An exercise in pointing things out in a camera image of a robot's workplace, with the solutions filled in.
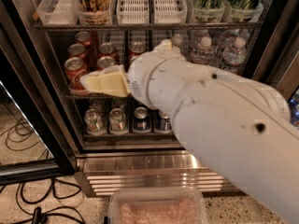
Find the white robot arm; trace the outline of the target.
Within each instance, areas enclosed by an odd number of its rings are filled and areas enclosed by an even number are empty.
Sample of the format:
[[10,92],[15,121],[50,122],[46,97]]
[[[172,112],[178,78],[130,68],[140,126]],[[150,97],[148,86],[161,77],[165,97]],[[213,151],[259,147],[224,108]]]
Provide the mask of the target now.
[[266,206],[299,224],[299,131],[284,97],[263,83],[189,63],[170,40],[128,68],[80,79],[90,92],[132,95],[165,113],[177,140],[196,159]]

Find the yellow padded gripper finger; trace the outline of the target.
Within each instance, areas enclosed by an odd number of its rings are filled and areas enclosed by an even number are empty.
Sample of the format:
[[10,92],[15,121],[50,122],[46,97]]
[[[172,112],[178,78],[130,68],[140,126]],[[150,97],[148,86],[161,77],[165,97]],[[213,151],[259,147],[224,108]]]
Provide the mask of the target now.
[[103,93],[115,97],[127,97],[130,90],[123,65],[113,65],[94,71],[80,78],[82,86],[91,93]]
[[171,51],[172,41],[170,39],[163,40],[159,45],[154,48],[156,51]]

